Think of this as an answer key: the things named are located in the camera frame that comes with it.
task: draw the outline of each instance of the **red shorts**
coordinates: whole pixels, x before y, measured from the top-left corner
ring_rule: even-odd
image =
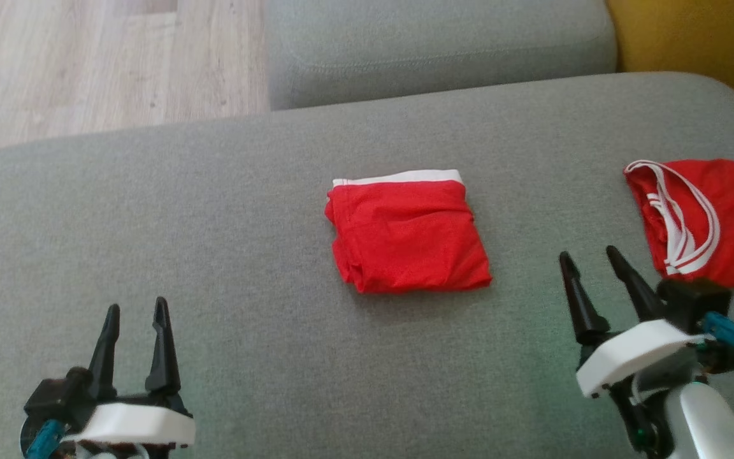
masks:
[[[469,290],[492,280],[457,171],[334,180],[324,214],[333,253],[360,293]]]
[[[662,276],[734,287],[734,161],[635,161],[624,169]]]

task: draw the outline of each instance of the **white waistband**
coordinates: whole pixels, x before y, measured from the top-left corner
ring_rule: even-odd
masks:
[[[370,177],[366,179],[347,180],[335,179],[333,186],[344,185],[371,185],[373,183],[403,183],[410,181],[447,181],[454,180],[462,184],[461,175],[457,169],[448,169],[439,171],[437,169],[427,169],[422,171],[406,171],[399,174],[384,175],[384,177]]]

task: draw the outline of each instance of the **robotic arm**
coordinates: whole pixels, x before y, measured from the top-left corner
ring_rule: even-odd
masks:
[[[152,369],[146,394],[117,395],[113,387],[120,308],[110,306],[89,368],[73,367],[63,379],[38,384],[24,412],[21,453],[26,459],[167,459],[194,444],[196,425],[180,398],[169,306],[155,304]]]
[[[640,320],[622,332],[597,314],[571,256],[559,256],[582,346],[582,394],[609,395],[630,444],[648,459],[734,458],[734,415],[706,377],[734,371],[730,291],[707,279],[665,279],[654,292],[617,248],[606,252]]]

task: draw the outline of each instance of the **yellow wall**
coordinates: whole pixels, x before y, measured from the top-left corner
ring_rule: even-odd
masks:
[[[620,69],[701,73],[734,88],[734,0],[608,0]]]

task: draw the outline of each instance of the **gray couch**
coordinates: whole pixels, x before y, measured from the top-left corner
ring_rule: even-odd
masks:
[[[734,92],[600,75],[120,131],[0,151],[0,457],[44,377],[86,364],[123,308],[116,385],[143,389],[169,300],[198,442],[173,458],[622,457],[582,398],[557,256],[636,322],[604,256],[651,282],[621,168],[734,159]],[[335,177],[460,169],[495,280],[359,295],[323,216]],[[734,305],[731,310],[734,316]],[[734,375],[714,378],[734,408]]]
[[[615,70],[604,0],[268,0],[271,107]]]

